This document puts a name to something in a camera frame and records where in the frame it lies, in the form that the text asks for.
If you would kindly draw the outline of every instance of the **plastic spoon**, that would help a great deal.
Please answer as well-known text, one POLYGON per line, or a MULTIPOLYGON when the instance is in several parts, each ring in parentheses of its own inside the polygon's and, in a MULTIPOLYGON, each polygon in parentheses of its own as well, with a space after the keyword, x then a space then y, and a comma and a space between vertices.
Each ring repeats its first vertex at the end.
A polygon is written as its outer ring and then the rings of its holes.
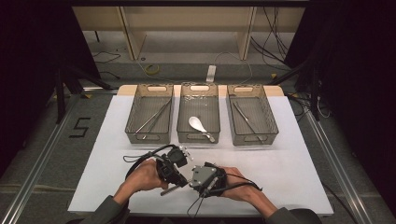
POLYGON ((202 125, 202 122, 197 117, 190 117, 189 124, 195 130, 198 130, 201 133, 203 133, 204 135, 206 135, 206 137, 210 140, 210 142, 215 142, 215 138, 212 136, 212 134, 210 134, 206 131, 206 129, 204 128, 204 125, 202 125))

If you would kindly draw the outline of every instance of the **sleeve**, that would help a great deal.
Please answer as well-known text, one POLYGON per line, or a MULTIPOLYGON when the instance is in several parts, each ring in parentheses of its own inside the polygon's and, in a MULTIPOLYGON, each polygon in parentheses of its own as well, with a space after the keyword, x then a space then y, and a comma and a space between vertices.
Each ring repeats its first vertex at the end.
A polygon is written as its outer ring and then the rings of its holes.
POLYGON ((128 203, 121 206, 113 200, 113 197, 107 196, 96 211, 82 220, 80 224, 121 224, 129 216, 129 211, 128 203))
POLYGON ((267 224, 301 224, 301 222, 286 208, 278 209, 265 220, 267 224))

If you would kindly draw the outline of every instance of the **gray floor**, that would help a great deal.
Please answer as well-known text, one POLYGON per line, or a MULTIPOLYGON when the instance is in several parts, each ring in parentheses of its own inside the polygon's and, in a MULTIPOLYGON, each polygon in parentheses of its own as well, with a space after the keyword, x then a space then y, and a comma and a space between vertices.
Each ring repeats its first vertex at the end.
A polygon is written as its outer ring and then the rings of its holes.
MULTIPOLYGON (((105 50, 120 54, 120 57, 111 63, 97 64, 100 71, 107 71, 120 76, 120 79, 116 79, 110 74, 102 74, 103 81, 113 86, 140 82, 163 82, 159 78, 177 80, 175 83, 178 83, 181 79, 204 81, 208 65, 214 62, 219 53, 231 52, 237 55, 233 34, 153 33, 148 35, 146 39, 139 62, 143 65, 156 63, 160 66, 161 72, 153 77, 147 77, 136 62, 129 60, 122 34, 100 32, 101 43, 96 42, 93 32, 86 32, 85 35, 92 53, 105 50)), ((262 34, 256 34, 255 36, 257 39, 263 39, 262 34)), ((285 38, 285 42, 290 43, 292 34, 284 34, 282 37, 285 38)), ((269 48, 272 48, 273 52, 277 52, 274 41, 269 48)), ((98 62, 114 58, 114 55, 101 54, 99 56, 94 57, 98 62)), ((254 49, 250 49, 247 62, 253 74, 248 83, 265 84, 271 80, 271 74, 276 73, 281 76, 285 73, 285 71, 279 71, 265 65, 262 56, 254 49)), ((267 60, 267 62, 276 64, 275 61, 271 60, 267 60)), ((250 77, 248 64, 240 62, 228 53, 220 55, 216 60, 216 65, 218 70, 215 81, 220 84, 238 83, 250 77)), ((284 92, 294 92, 294 81, 295 78, 292 78, 281 84, 284 92)), ((85 80, 81 80, 81 83, 85 87, 95 87, 85 80)), ((64 127, 62 136, 35 186, 34 192, 21 213, 18 223, 65 223, 78 217, 67 212, 67 207, 90 156, 96 135, 101 128, 112 97, 111 94, 101 92, 93 91, 90 93, 89 97, 82 97, 78 100, 69 121, 64 127), (81 133, 81 131, 74 130, 78 118, 90 118, 80 123, 89 127, 89 130, 84 138, 70 138, 70 135, 81 133)), ((301 112, 300 106, 295 102, 290 101, 290 104, 295 114, 301 112)), ((55 127, 56 116, 56 100, 52 98, 27 139, 26 148, 19 151, 17 157, 0 179, 0 213, 2 215, 7 211, 20 185, 23 184, 46 145, 55 127)), ((302 118, 298 116, 296 119, 299 120, 300 129, 316 166, 318 176, 348 206, 345 194, 333 174, 307 116, 302 118)), ((396 223, 396 219, 376 191, 359 161, 353 157, 337 121, 333 117, 329 117, 327 119, 321 118, 320 123, 330 137, 334 150, 364 201, 373 223, 396 223)), ((328 190, 326 192, 334 208, 334 215, 322 217, 322 222, 353 223, 347 211, 336 201, 335 197, 328 190)))

